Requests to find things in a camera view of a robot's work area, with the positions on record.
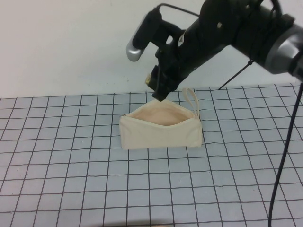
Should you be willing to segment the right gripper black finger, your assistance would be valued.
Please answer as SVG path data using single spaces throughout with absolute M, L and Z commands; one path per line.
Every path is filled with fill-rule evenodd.
M 168 78 L 159 68 L 157 89 L 153 91 L 152 97 L 158 101 L 163 101 L 169 93 L 170 87 Z
M 159 71 L 159 67 L 158 67 L 158 65 L 155 65 L 149 76 L 148 87 L 151 88 L 152 90 L 157 89 L 158 71 Z

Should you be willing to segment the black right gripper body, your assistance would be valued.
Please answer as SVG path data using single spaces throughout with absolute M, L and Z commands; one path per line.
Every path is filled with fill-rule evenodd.
M 155 54 L 158 67 L 167 76 L 170 92 L 190 73 L 210 60 L 234 39 L 234 22 L 197 19 L 187 30 Z

